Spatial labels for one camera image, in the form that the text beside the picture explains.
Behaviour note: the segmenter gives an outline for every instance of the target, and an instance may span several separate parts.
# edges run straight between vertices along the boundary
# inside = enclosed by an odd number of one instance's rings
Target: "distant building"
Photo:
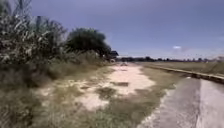
[[[109,58],[110,59],[116,59],[117,56],[119,56],[119,54],[117,53],[117,51],[111,51],[110,52],[110,55],[109,55]]]

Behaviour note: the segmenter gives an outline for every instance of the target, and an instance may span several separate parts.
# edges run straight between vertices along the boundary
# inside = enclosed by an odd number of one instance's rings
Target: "distant tree line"
[[[117,61],[122,62],[209,62],[207,58],[198,58],[198,59],[171,59],[171,58],[151,58],[149,56],[146,57],[121,57],[117,58]]]

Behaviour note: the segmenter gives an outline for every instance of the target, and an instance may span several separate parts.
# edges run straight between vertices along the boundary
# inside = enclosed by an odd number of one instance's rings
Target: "dry grass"
[[[156,82],[151,90],[137,90],[137,95],[128,98],[112,98],[103,110],[80,116],[77,128],[135,128],[144,117],[150,115],[159,105],[166,89],[181,79],[178,74],[144,68],[145,75]]]
[[[194,71],[208,74],[222,75],[224,74],[223,62],[150,62],[143,63],[145,66],[155,65],[166,68],[181,69],[186,71]]]
[[[128,82],[110,82],[114,86],[120,86],[120,87],[128,87],[129,83]]]
[[[116,90],[113,88],[104,87],[104,88],[98,88],[96,90],[96,93],[100,95],[101,99],[109,100],[115,95]]]

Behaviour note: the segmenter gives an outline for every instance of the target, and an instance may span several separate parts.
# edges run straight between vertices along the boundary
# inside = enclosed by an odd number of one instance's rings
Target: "sky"
[[[32,0],[32,15],[105,33],[120,56],[224,55],[224,0]]]

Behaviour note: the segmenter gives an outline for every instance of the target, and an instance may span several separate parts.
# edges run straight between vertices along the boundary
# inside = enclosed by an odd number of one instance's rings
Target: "dirt road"
[[[99,83],[99,86],[88,88],[83,96],[77,99],[88,110],[95,110],[109,104],[109,101],[100,99],[96,90],[99,88],[111,88],[116,90],[115,96],[128,97],[135,94],[137,89],[149,89],[155,84],[154,81],[143,75],[141,66],[111,66],[113,73],[107,76],[106,81]]]

